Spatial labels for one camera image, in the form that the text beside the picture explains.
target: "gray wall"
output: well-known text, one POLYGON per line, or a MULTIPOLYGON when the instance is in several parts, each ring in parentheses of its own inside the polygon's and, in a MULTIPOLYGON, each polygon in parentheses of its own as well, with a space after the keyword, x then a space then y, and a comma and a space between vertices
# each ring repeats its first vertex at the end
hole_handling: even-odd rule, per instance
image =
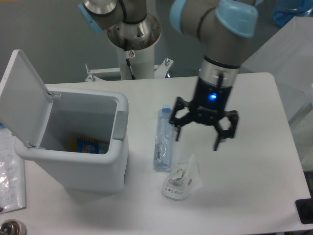
MULTIPOLYGON (((85 63, 90 69, 118 67, 115 49, 105 33, 92 33, 77 5, 82 0, 0 1, 0 78, 14 49, 22 49, 42 80, 48 83, 82 82, 85 63)), ((205 46, 182 36, 169 23, 172 0, 147 0, 148 11, 162 25, 156 45, 156 64, 175 61, 173 76, 197 75, 205 46)), ((259 5, 260 20, 247 58, 278 28, 271 21, 275 1, 259 5)))

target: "bottle label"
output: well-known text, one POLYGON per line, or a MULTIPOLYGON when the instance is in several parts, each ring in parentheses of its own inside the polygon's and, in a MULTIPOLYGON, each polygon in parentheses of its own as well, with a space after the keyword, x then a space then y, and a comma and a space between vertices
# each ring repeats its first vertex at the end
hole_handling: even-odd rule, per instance
POLYGON ((154 160, 158 160, 158 159, 161 158, 161 148, 162 148, 162 144, 161 143, 155 144, 155 157, 154 157, 154 160))

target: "clear plastic sheet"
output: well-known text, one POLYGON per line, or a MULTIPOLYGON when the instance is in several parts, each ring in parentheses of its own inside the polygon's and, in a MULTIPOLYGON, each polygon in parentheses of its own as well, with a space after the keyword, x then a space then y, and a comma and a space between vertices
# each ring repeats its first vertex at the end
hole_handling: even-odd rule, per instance
POLYGON ((24 161, 14 151, 15 137, 0 129, 0 213, 26 207, 24 161))

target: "trash bin lid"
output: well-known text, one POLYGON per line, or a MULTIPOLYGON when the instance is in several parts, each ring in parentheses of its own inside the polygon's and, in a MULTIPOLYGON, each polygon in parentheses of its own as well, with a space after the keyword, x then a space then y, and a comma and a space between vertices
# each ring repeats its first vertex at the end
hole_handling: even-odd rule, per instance
POLYGON ((0 120, 26 147, 39 147, 52 96, 22 50, 13 51, 0 82, 0 120))

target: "black object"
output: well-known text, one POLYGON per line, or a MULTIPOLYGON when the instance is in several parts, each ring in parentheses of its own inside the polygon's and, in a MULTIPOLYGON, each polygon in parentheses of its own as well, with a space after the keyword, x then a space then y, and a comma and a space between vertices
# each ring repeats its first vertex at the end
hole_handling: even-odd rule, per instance
POLYGON ((190 102, 177 97, 169 120, 177 128, 176 141, 179 139, 180 129, 192 121, 215 127, 218 135, 214 144, 214 151, 217 151, 222 140, 235 137, 239 116, 236 110, 224 110, 232 87, 222 87, 223 78, 223 74, 219 74, 217 85, 213 85, 199 77, 194 97, 190 102), (184 108, 188 108, 190 112, 181 118, 175 117, 177 111, 184 108), (219 124, 219 121, 224 117, 230 121, 227 130, 224 130, 219 124))
POLYGON ((296 200, 298 214, 303 224, 313 224, 313 199, 299 199, 296 200))

